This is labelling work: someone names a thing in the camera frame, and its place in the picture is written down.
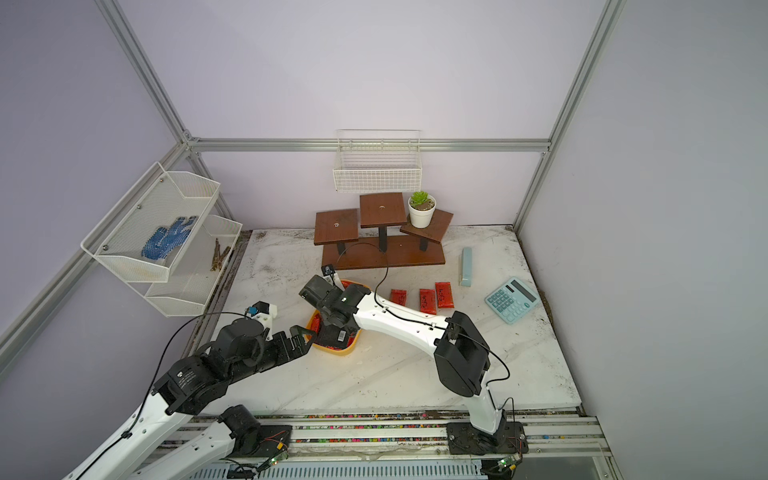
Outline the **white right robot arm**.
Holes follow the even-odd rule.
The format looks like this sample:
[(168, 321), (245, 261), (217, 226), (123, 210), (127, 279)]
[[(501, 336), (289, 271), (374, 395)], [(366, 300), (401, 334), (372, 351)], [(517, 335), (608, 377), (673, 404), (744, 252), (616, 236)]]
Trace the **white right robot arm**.
[(529, 452), (524, 428), (507, 420), (484, 379), (494, 355), (466, 314), (431, 315), (388, 301), (352, 283), (342, 289), (315, 275), (299, 296), (320, 314), (324, 327), (378, 332), (411, 345), (434, 360), (440, 383), (465, 401), (467, 422), (446, 426), (452, 455), (518, 455)]

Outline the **yellow plastic storage box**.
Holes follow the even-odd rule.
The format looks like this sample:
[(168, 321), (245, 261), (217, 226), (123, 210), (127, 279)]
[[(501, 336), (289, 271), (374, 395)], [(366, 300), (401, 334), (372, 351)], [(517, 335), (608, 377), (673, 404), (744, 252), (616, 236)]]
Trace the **yellow plastic storage box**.
[(360, 330), (354, 315), (369, 293), (370, 289), (361, 284), (349, 283), (342, 289), (323, 277), (313, 276), (300, 296), (315, 309), (310, 320), (310, 329), (316, 333), (314, 344), (336, 352), (351, 348)]

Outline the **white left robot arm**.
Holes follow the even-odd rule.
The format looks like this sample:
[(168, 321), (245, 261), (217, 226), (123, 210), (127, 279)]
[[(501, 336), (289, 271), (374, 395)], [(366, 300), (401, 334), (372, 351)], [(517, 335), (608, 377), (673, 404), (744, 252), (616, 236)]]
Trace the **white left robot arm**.
[(126, 479), (154, 450), (228, 388), (306, 355), (315, 333), (301, 326), (272, 334), (253, 318), (225, 326), (201, 352), (175, 362), (138, 409), (66, 477)]

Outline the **black tea bag packet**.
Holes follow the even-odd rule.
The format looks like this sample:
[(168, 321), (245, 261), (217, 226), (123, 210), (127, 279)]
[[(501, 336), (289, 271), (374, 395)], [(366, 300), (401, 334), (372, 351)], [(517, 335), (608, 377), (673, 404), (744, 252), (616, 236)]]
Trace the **black tea bag packet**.
[(347, 349), (353, 341), (354, 336), (346, 329), (320, 324), (314, 344), (326, 349), (341, 351)]

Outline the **red tea bag packet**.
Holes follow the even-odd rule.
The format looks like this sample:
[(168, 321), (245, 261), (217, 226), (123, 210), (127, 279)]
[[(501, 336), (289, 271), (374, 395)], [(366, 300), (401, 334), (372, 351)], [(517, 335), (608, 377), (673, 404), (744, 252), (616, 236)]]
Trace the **red tea bag packet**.
[(435, 293), (437, 307), (439, 309), (453, 309), (455, 307), (453, 291), (450, 282), (436, 282)]
[(407, 291), (402, 289), (392, 289), (389, 300), (395, 304), (405, 306), (407, 304)]
[(433, 289), (419, 290), (419, 310), (429, 315), (437, 314), (436, 291)]

